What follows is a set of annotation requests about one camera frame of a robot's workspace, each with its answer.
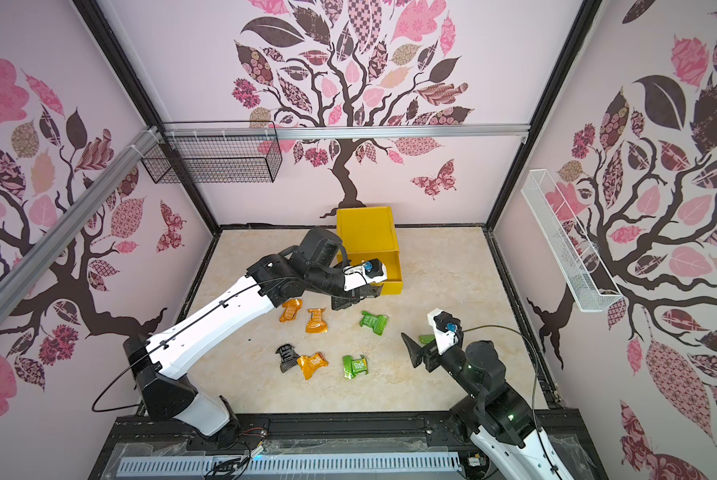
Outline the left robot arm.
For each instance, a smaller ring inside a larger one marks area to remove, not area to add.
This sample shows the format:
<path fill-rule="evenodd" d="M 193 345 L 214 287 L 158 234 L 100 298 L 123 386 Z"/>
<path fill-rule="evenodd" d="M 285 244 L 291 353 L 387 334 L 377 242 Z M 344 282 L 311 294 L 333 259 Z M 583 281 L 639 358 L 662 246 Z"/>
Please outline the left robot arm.
<path fill-rule="evenodd" d="M 238 426 L 230 403 L 188 379 L 188 370 L 242 326 L 310 291 L 339 310 L 379 296 L 388 269 L 372 258 L 350 263 L 338 235 L 312 228 L 300 244 L 260 258 L 226 292 L 174 327 L 130 339 L 124 351 L 146 412 L 180 420 L 204 437 Z"/>

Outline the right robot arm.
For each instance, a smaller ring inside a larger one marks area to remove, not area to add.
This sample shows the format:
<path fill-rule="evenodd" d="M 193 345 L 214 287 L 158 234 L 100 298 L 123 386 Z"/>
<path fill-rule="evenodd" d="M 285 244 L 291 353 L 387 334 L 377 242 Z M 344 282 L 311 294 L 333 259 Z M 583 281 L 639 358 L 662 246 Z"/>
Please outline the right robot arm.
<path fill-rule="evenodd" d="M 443 368 L 467 396 L 452 408 L 464 434 L 507 479 L 571 479 L 573 474 L 540 426 L 536 412 L 506 380 L 506 366 L 492 341 L 440 351 L 436 342 L 402 340 L 412 364 Z"/>

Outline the yellow top drawer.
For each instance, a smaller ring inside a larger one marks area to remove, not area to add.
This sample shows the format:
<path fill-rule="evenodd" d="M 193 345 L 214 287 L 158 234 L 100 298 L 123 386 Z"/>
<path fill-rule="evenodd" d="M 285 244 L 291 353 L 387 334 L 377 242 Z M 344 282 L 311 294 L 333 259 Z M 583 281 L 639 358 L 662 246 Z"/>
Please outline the yellow top drawer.
<path fill-rule="evenodd" d="M 403 276 L 401 256 L 398 250 L 377 251 L 377 252 L 348 252 L 350 265 L 356 266 L 365 261 L 378 259 L 387 268 L 388 278 L 381 283 L 382 296 L 400 295 L 403 292 Z"/>

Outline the black cookie packet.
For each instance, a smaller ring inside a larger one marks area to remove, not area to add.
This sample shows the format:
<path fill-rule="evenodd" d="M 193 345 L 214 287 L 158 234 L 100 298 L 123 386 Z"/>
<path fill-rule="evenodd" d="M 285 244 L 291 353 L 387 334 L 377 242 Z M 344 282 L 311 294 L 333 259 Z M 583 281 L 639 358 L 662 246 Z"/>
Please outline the black cookie packet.
<path fill-rule="evenodd" d="M 288 370 L 298 366 L 300 355 L 296 353 L 292 344 L 284 344 L 276 348 L 276 354 L 280 356 L 280 372 L 286 373 Z"/>

